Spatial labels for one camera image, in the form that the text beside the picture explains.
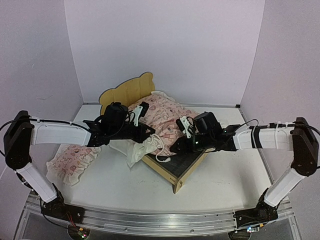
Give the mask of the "pink unicorn print blanket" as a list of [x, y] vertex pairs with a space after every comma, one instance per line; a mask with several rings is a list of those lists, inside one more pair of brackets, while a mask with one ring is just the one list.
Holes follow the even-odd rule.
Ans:
[[176, 120], [183, 116], [194, 118], [198, 115], [196, 111], [182, 106], [161, 91], [153, 91], [151, 95], [131, 104], [128, 109], [132, 111], [142, 102], [148, 103], [149, 108], [139, 121], [153, 128], [155, 133], [143, 143], [126, 139], [111, 140], [109, 143], [110, 148], [126, 156], [130, 168], [147, 154], [154, 155], [159, 163], [170, 162], [175, 155], [170, 151], [170, 147], [183, 136]]

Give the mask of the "wooden pet bed frame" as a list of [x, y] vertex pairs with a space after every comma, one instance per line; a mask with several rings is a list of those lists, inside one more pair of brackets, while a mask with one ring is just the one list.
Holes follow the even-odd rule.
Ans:
[[[107, 106], [113, 102], [120, 102], [125, 106], [130, 106], [138, 100], [150, 96], [155, 91], [155, 84], [153, 83], [153, 74], [145, 72], [139, 77], [129, 79], [121, 83], [116, 88], [111, 88], [104, 91], [99, 97], [101, 104], [100, 114], [103, 115]], [[177, 194], [183, 187], [187, 178], [192, 172], [200, 165], [200, 163], [207, 157], [207, 153], [202, 153], [202, 156], [194, 163], [185, 173], [180, 177], [175, 177], [161, 166], [157, 165], [154, 161], [144, 155], [141, 160], [152, 168], [155, 172], [165, 178], [172, 184], [173, 193]]]

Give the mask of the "pink ruffled unicorn pillow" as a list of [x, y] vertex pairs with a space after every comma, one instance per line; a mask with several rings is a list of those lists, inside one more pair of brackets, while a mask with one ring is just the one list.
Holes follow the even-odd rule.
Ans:
[[101, 151], [101, 147], [62, 145], [54, 158], [46, 163], [46, 176], [67, 186], [74, 186]]

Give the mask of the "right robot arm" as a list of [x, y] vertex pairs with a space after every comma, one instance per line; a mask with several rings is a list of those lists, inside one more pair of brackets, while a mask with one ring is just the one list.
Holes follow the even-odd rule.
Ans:
[[293, 122], [272, 122], [267, 125], [248, 123], [228, 125], [223, 128], [212, 112], [195, 118], [183, 116], [176, 120], [183, 133], [169, 148], [177, 155], [191, 152], [236, 152], [251, 149], [276, 149], [293, 152], [293, 161], [284, 174], [269, 187], [262, 203], [252, 209], [252, 218], [262, 222], [272, 209], [285, 198], [304, 178], [313, 175], [318, 165], [319, 131], [305, 118]]

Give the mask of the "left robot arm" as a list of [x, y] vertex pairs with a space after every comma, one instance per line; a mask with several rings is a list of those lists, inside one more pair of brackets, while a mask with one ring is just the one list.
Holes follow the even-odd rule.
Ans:
[[155, 130], [139, 121], [140, 114], [112, 113], [75, 123], [64, 120], [34, 118], [26, 110], [4, 123], [8, 127], [3, 137], [6, 165], [21, 176], [57, 219], [67, 214], [59, 199], [59, 191], [38, 170], [30, 156], [30, 147], [40, 144], [67, 144], [85, 147], [106, 146], [111, 140], [133, 140], [142, 143]]

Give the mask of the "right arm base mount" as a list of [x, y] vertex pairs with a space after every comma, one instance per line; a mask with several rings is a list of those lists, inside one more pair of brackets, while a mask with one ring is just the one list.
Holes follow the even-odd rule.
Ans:
[[236, 227], [238, 229], [250, 226], [256, 226], [260, 224], [266, 224], [270, 221], [278, 219], [278, 213], [275, 208], [250, 208], [244, 210], [238, 210], [234, 213], [233, 217], [236, 221]]

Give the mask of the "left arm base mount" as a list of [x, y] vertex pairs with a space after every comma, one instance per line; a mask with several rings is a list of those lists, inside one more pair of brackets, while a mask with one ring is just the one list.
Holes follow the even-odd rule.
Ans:
[[70, 204], [43, 204], [41, 206], [41, 212], [45, 216], [49, 216], [55, 219], [72, 221], [74, 224], [81, 224], [84, 219], [85, 209], [80, 206]]

